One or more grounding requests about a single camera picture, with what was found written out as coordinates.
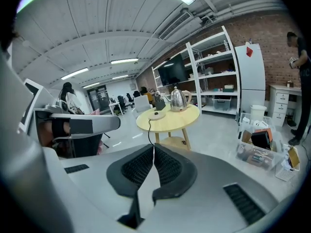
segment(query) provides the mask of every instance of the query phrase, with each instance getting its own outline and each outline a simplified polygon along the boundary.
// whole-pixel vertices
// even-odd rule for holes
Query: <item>white bucket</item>
[[[266,106],[262,105],[251,105],[251,121],[252,120],[263,120],[264,112],[267,109]]]

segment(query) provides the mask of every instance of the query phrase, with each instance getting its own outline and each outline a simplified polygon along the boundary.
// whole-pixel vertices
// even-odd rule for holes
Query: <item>refrigerator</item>
[[[253,50],[248,56],[247,47]],[[266,79],[259,44],[235,48],[241,77],[241,112],[250,113],[251,105],[264,105]]]

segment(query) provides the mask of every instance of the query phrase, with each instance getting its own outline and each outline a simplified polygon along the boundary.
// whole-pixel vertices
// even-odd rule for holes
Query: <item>white ceiling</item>
[[[61,77],[88,67],[74,80],[81,86],[129,74],[135,77],[175,40],[159,34],[188,8],[195,17],[214,15],[224,19],[241,5],[246,12],[284,9],[279,0],[196,0],[187,6],[180,0],[35,0],[17,15],[13,42],[13,68],[21,78],[30,78],[48,88]],[[179,38],[195,29],[188,27]],[[138,63],[111,65],[111,61],[139,58]]]

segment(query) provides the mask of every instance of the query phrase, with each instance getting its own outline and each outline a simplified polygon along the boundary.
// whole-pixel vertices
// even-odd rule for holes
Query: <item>drawer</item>
[[[278,113],[278,112],[273,113],[272,121],[273,121],[275,126],[281,126],[282,127],[283,123],[284,123],[284,119],[285,119],[285,114]]]
[[[287,111],[287,104],[275,103],[273,112],[286,114],[286,111]]]
[[[285,94],[285,93],[277,93],[276,94],[276,103],[288,103],[288,97],[290,95],[289,94]]]

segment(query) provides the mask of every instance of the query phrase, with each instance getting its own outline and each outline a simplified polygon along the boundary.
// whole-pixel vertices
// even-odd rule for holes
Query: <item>kettle handle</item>
[[[188,95],[187,105],[190,104],[190,101],[191,101],[191,98],[192,98],[191,93],[190,93],[189,91],[182,91],[182,93],[183,93],[184,95],[186,95],[186,94]]]

